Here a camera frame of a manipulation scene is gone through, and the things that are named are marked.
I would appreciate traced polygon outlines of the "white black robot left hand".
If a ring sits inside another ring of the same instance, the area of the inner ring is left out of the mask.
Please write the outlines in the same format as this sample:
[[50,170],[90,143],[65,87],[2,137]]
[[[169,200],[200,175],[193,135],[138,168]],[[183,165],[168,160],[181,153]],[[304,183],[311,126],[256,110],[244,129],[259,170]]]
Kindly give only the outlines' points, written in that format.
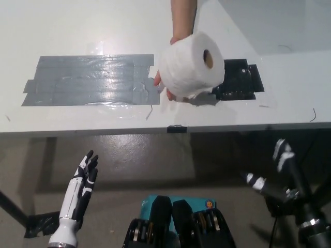
[[59,226],[51,235],[48,247],[77,247],[77,232],[81,229],[83,218],[95,186],[98,169],[98,155],[90,150],[79,163],[59,213]]

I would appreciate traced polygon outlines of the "bare person hand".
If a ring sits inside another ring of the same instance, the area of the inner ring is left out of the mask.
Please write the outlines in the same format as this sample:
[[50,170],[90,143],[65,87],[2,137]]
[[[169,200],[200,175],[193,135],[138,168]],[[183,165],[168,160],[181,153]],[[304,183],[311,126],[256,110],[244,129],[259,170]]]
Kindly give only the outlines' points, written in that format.
[[[170,39],[170,45],[173,45],[174,43],[183,40],[184,38],[190,36],[191,33],[190,32],[186,32],[186,33],[174,33],[173,37]],[[160,72],[157,71],[155,78],[154,78],[154,85],[155,86],[159,86],[160,83],[162,82],[161,76],[160,76]],[[170,101],[176,100],[176,96],[173,95],[168,89],[166,89],[166,96]]]

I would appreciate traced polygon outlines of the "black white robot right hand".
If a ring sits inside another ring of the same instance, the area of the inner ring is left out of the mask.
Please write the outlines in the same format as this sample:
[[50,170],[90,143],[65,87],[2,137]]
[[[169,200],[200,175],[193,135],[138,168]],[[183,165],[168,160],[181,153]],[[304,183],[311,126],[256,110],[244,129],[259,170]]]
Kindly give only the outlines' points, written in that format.
[[293,215],[299,228],[326,224],[325,215],[313,200],[312,190],[303,170],[296,163],[296,155],[285,139],[275,144],[273,161],[277,172],[288,177],[281,188],[262,176],[242,171],[240,175],[256,192],[264,196],[271,216]]

